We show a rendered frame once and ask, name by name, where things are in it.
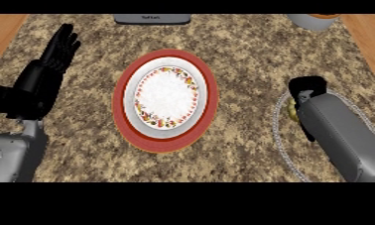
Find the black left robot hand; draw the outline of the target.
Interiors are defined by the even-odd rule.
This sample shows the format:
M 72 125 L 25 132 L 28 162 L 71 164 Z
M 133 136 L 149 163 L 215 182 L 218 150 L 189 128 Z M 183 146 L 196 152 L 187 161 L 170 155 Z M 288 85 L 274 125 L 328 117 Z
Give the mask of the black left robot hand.
M 13 86 L 0 85 L 0 113 L 9 119 L 41 120 L 49 114 L 80 46 L 74 25 L 63 24 L 40 58 L 26 64 Z

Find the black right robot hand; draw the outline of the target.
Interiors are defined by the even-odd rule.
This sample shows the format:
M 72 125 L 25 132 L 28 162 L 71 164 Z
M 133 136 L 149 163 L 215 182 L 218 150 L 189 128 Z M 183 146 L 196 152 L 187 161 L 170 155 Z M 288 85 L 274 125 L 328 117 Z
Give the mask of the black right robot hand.
M 328 133 L 329 110 L 325 106 L 326 81 L 317 76 L 301 76 L 294 78 L 288 83 L 288 91 L 294 99 L 294 109 L 298 118 L 298 125 L 307 139 L 313 142 L 314 137 L 308 133 Z

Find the yellow squash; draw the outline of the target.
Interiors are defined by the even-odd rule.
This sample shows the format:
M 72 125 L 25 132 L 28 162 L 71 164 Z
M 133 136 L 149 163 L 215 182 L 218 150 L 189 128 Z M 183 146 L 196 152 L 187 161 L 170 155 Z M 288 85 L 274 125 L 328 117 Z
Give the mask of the yellow squash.
M 295 101 L 292 99 L 292 97 L 288 98 L 286 101 L 286 112 L 288 112 L 288 117 L 294 122 L 298 122 L 298 117 L 297 117 L 297 111 L 295 111 Z

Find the red-rimmed white patterned plate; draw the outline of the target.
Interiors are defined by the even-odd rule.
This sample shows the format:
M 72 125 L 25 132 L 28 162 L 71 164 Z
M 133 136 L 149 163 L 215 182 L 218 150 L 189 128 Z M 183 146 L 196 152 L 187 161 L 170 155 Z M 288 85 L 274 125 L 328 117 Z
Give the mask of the red-rimmed white patterned plate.
M 112 118 L 125 141 L 149 153 L 170 153 L 202 137 L 218 106 L 214 74 L 180 50 L 159 50 L 127 67 L 112 94 Z

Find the pale grey plant pot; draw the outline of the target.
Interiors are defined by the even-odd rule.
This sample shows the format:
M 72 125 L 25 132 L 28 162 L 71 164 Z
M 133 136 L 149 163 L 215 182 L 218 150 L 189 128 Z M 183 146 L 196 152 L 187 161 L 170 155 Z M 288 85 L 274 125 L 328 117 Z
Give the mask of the pale grey plant pot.
M 288 14 L 289 20 L 304 29 L 325 30 L 338 19 L 338 14 Z

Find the grey flat appliance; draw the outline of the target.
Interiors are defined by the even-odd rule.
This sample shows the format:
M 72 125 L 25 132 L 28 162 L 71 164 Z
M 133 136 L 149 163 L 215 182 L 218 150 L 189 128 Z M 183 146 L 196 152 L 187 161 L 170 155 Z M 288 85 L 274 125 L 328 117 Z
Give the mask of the grey flat appliance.
M 124 25 L 183 25 L 190 22 L 189 14 L 115 14 L 113 20 Z

